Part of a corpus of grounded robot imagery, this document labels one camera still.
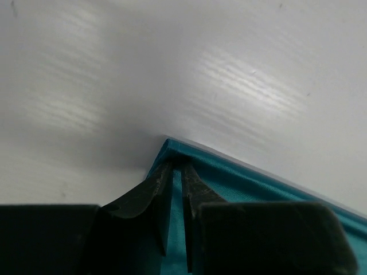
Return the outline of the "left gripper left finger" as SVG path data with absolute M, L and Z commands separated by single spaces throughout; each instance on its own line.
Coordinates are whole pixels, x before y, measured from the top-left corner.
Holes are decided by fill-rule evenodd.
M 160 164 L 143 182 L 102 207 L 120 221 L 132 222 L 140 218 L 146 221 L 162 256 L 167 254 L 173 168 L 170 161 Z

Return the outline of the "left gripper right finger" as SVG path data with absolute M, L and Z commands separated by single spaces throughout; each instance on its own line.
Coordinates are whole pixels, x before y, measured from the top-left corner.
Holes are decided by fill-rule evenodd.
M 186 262 L 188 272 L 193 271 L 193 221 L 202 203 L 226 202 L 197 174 L 191 163 L 181 167 L 183 220 L 185 226 Z

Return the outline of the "teal cloth napkin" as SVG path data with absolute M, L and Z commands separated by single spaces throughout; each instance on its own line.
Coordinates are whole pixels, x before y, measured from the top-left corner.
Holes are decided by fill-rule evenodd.
M 148 174 L 151 175 L 163 161 L 174 157 L 191 159 L 198 176 L 230 202 L 320 201 L 328 205 L 346 232 L 358 263 L 358 274 L 366 274 L 365 217 L 253 168 L 173 139 L 164 142 Z M 167 256 L 156 260 L 138 260 L 127 274 L 187 274 L 182 178 L 181 172 L 174 169 Z

